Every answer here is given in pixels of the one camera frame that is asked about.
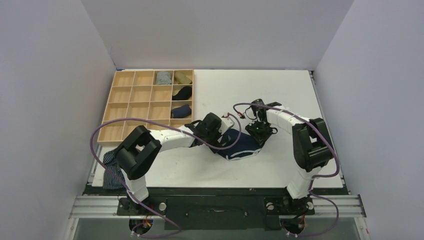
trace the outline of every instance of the white table surface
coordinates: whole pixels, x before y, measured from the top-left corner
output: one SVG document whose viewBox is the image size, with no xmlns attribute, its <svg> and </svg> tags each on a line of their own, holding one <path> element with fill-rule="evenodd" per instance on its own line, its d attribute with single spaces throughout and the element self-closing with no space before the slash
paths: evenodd
<svg viewBox="0 0 424 240">
<path fill-rule="evenodd" d="M 279 102 L 308 118 L 322 117 L 306 70 L 195 70 L 194 119 L 209 112 L 234 113 L 232 106 L 262 98 Z M 248 123 L 241 119 L 243 132 Z M 103 147 L 103 155 L 115 147 Z M 146 174 L 148 187 L 176 188 L 284 188 L 296 169 L 292 136 L 280 130 L 254 157 L 227 161 L 204 145 L 161 152 Z M 330 160 L 320 174 L 336 170 Z M 97 164 L 93 187 L 103 186 L 105 170 Z M 342 188 L 339 176 L 317 179 L 314 188 Z"/>
</svg>

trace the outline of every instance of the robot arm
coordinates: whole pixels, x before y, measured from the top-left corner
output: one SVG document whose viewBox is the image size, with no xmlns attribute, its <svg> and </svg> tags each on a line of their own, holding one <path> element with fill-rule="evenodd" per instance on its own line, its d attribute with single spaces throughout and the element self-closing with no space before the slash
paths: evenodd
<svg viewBox="0 0 424 240">
<path fill-rule="evenodd" d="M 179 127 L 181 132 L 168 129 L 147 130 L 144 126 L 136 127 L 114 153 L 129 191 L 139 201 L 149 196 L 145 175 L 158 153 L 203 144 L 183 131 L 199 137 L 210 145 L 222 147 L 227 142 L 227 139 L 222 139 L 222 135 L 233 126 L 234 122 L 229 117 L 218 117 L 209 113 L 203 120 Z"/>
<path fill-rule="evenodd" d="M 254 104 L 265 105 L 262 99 L 257 99 Z M 267 104 L 269 107 L 281 106 L 278 102 Z M 297 163 L 296 174 L 287 186 L 288 193 L 293 199 L 301 199 L 309 194 L 312 177 L 327 165 L 333 158 L 330 150 L 317 136 L 317 134 L 303 121 L 293 115 L 264 107 L 251 107 L 256 120 L 246 126 L 246 130 L 260 145 L 275 134 L 276 129 L 271 125 L 283 129 L 293 138 L 293 155 Z M 301 117 L 313 124 L 332 146 L 326 123 L 322 118 L 310 119 Z"/>
</svg>

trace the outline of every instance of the screw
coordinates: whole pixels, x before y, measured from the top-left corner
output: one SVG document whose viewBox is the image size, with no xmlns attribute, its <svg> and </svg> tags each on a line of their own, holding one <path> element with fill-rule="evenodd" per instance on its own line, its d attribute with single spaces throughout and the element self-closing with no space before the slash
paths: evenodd
<svg viewBox="0 0 424 240">
<path fill-rule="evenodd" d="M 164 202 L 159 203 L 159 210 L 165 211 L 167 209 L 167 205 Z"/>
<path fill-rule="evenodd" d="M 268 202 L 266 204 L 266 209 L 268 209 L 270 211 L 274 210 L 274 204 L 272 202 Z"/>
</svg>

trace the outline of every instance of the white wall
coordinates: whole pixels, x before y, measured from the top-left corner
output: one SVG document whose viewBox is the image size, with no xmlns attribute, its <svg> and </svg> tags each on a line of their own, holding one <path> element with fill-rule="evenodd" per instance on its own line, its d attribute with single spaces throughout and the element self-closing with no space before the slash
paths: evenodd
<svg viewBox="0 0 424 240">
<path fill-rule="evenodd" d="M 120 68 L 308 69 L 353 0 L 81 0 Z"/>
<path fill-rule="evenodd" d="M 62 239 L 114 67 L 79 0 L 0 3 L 0 239 Z"/>
<path fill-rule="evenodd" d="M 422 0 L 355 0 L 314 73 L 373 240 L 424 239 L 423 13 Z"/>
</svg>

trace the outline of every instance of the wooden compartment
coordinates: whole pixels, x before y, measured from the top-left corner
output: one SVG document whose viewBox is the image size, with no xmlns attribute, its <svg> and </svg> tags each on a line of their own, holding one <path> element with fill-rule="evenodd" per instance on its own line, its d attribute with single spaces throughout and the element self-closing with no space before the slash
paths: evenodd
<svg viewBox="0 0 424 240">
<path fill-rule="evenodd" d="M 149 102 L 152 94 L 152 86 L 133 86 L 131 89 L 130 102 Z"/>
<path fill-rule="evenodd" d="M 155 121 L 158 124 L 163 124 L 163 125 L 167 125 L 167 126 L 170 125 L 170 120 L 169 119 L 167 119 L 167 120 L 155 120 L 155 119 L 153 119 L 152 121 Z M 150 130 L 166 130 L 168 128 L 165 128 L 165 127 L 162 127 L 162 126 L 158 126 L 158 125 L 155 125 L 155 124 L 148 123 L 147 124 L 147 129 L 150 129 Z"/>
<path fill-rule="evenodd" d="M 154 71 L 136 71 L 134 76 L 134 86 L 153 85 Z"/>
<path fill-rule="evenodd" d="M 128 103 L 130 101 L 130 86 L 114 86 L 110 90 L 109 103 Z"/>
<path fill-rule="evenodd" d="M 191 80 L 191 84 L 193 84 L 195 79 L 195 71 L 193 69 L 175 70 L 175 72 L 184 74 L 187 78 Z M 172 84 L 179 85 L 179 83 L 175 81 L 174 75 L 172 75 Z"/>
<path fill-rule="evenodd" d="M 172 101 L 171 109 L 176 109 L 176 108 L 179 108 L 179 107 L 186 105 L 186 104 L 188 104 L 188 106 L 191 108 L 191 115 L 186 116 L 183 119 L 191 119 L 192 115 L 193 115 L 192 101 L 188 101 L 188 100 L 187 101 Z"/>
<path fill-rule="evenodd" d="M 128 104 L 128 111 L 126 112 L 127 118 L 147 119 L 148 114 L 149 102 L 130 102 Z"/>
<path fill-rule="evenodd" d="M 113 78 L 113 87 L 132 86 L 134 80 L 133 71 L 117 71 Z"/>
<path fill-rule="evenodd" d="M 128 137 L 128 135 L 138 126 L 145 126 L 146 127 L 146 123 L 142 122 L 142 121 L 125 121 L 124 125 L 123 125 L 123 135 L 122 135 L 122 140 L 124 140 L 126 137 Z"/>
<path fill-rule="evenodd" d="M 171 74 L 171 83 L 174 82 L 174 70 L 156 70 L 156 71 L 154 71 L 154 75 L 153 75 L 153 85 L 156 85 L 156 76 L 158 75 L 159 72 L 162 72 L 162 71 L 170 73 Z"/>
<path fill-rule="evenodd" d="M 172 85 L 154 85 L 151 91 L 150 101 L 171 101 Z"/>
<path fill-rule="evenodd" d="M 179 128 L 183 126 L 184 124 L 189 124 L 191 122 L 192 122 L 191 119 L 171 119 L 170 126 L 174 128 Z"/>
<path fill-rule="evenodd" d="M 128 103 L 108 103 L 104 111 L 103 121 L 125 118 Z"/>
<path fill-rule="evenodd" d="M 148 119 L 170 119 L 171 102 L 157 101 L 151 102 L 148 110 Z"/>
<path fill-rule="evenodd" d="M 187 100 L 192 100 L 192 98 L 193 98 L 193 85 L 192 84 L 174 84 L 174 85 L 172 85 L 172 96 L 175 96 L 182 88 L 187 87 L 187 86 L 191 87 L 191 97 Z"/>
<path fill-rule="evenodd" d="M 119 144 L 122 141 L 124 122 L 118 121 L 104 126 L 98 134 L 98 143 L 102 146 Z"/>
<path fill-rule="evenodd" d="M 170 85 L 156 85 L 156 74 L 162 70 L 131 70 L 117 71 L 113 77 L 112 86 L 104 110 L 103 122 L 120 118 L 139 118 L 167 126 L 180 127 L 193 122 L 194 106 L 194 70 L 192 69 L 167 69 L 172 75 Z M 192 84 L 176 84 L 175 72 L 185 74 Z M 172 96 L 185 86 L 191 86 L 192 97 L 188 100 L 172 101 Z M 171 109 L 188 104 L 192 110 L 190 116 L 182 119 L 171 118 Z M 165 128 L 144 123 L 142 121 L 119 121 L 103 127 L 97 142 L 102 146 L 118 146 L 134 128 L 146 126 L 150 130 L 163 130 Z"/>
</svg>

